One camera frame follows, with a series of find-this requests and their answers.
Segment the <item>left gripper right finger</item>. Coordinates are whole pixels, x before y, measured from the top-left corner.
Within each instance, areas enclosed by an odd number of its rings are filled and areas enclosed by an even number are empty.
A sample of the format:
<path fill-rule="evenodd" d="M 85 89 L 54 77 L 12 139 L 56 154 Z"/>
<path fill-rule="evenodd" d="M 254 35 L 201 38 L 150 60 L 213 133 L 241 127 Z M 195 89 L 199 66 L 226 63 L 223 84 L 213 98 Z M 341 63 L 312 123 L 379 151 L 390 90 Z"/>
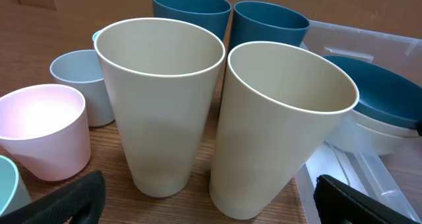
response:
<path fill-rule="evenodd" d="M 313 199 L 322 224 L 417 223 L 330 175 L 316 178 Z"/>

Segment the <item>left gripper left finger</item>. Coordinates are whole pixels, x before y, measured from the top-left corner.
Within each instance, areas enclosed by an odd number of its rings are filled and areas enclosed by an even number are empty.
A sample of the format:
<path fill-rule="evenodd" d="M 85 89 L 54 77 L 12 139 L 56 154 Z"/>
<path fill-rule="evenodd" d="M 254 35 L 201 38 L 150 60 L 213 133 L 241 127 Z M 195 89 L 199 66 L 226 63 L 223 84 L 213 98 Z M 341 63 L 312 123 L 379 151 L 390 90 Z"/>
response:
<path fill-rule="evenodd" d="M 1 217 L 2 223 L 99 223 L 106 202 L 102 172 L 91 173 Z"/>

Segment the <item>cream bowl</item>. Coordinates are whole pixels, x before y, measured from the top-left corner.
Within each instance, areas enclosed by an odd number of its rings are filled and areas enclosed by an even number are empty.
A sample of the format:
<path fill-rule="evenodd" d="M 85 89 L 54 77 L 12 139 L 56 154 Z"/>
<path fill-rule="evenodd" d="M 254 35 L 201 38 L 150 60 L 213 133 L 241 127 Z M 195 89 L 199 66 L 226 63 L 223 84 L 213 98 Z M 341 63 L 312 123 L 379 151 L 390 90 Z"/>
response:
<path fill-rule="evenodd" d="M 418 137 L 400 137 L 377 132 L 360 124 L 344 123 L 336 132 L 328 138 L 333 146 L 349 153 L 353 153 L 355 147 L 370 145 L 378 155 L 388 155 L 401 150 L 405 146 L 414 145 Z"/>
<path fill-rule="evenodd" d="M 403 128 L 395 125 L 389 125 L 382 121 L 372 119 L 362 113 L 353 110 L 351 115 L 356 120 L 356 122 L 366 128 L 370 128 L 377 132 L 382 132 L 392 136 L 401 136 L 401 137 L 419 137 L 418 132 L 415 129 Z"/>

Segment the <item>mint green small cup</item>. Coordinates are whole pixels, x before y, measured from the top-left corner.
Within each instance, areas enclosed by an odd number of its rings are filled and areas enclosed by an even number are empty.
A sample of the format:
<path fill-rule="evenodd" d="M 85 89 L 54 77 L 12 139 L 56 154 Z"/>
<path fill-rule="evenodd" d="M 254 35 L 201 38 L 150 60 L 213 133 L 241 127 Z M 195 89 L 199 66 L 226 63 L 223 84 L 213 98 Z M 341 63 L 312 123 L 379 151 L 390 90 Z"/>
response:
<path fill-rule="evenodd" d="M 7 215 L 32 202 L 18 167 L 9 158 L 1 156 L 0 193 L 1 216 Z"/>

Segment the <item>pink small cup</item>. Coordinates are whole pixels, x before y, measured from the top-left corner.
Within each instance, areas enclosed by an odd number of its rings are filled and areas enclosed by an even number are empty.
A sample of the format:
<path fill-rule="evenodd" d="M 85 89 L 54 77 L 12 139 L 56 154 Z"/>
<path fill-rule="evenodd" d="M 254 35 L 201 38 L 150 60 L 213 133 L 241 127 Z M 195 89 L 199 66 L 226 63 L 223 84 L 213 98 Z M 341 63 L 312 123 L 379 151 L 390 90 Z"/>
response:
<path fill-rule="evenodd" d="M 76 175 L 91 156 L 84 96 L 60 84 L 29 86 L 2 96 L 1 147 L 41 180 Z"/>

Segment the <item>dark blue bowl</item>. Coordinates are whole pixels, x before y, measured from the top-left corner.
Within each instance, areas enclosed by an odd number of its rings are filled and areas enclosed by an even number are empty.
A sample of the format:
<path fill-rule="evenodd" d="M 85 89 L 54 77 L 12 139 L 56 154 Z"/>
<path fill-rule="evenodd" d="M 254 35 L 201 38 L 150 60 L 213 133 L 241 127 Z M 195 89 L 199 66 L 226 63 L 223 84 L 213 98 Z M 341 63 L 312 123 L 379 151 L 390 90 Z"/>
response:
<path fill-rule="evenodd" d="M 358 87 L 355 110 L 372 119 L 413 130 L 421 129 L 421 87 L 378 65 L 342 56 L 325 59 L 340 67 Z"/>

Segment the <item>grey small cup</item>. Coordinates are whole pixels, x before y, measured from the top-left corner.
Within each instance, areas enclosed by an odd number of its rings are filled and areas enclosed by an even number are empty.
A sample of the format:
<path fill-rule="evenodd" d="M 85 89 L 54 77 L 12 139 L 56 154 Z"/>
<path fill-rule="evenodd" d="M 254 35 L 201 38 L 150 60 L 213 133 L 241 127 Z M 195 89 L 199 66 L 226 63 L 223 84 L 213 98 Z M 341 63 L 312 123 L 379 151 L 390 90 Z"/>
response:
<path fill-rule="evenodd" d="M 61 55 L 50 64 L 49 70 L 56 83 L 82 93 L 89 126 L 105 126 L 115 120 L 95 50 L 83 49 Z"/>

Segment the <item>light blue small cup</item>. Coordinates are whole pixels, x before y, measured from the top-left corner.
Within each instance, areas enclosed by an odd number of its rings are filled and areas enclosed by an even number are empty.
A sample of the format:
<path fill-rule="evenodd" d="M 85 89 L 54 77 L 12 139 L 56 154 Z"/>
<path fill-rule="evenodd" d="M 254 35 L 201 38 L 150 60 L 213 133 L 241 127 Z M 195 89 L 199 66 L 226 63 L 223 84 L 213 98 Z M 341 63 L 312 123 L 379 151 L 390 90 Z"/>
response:
<path fill-rule="evenodd" d="M 97 32 L 95 32 L 93 35 L 92 35 L 92 41 L 94 42 L 95 41 L 95 39 L 96 39 L 96 37 L 97 37 L 97 35 L 100 33 L 100 30 L 98 30 Z"/>

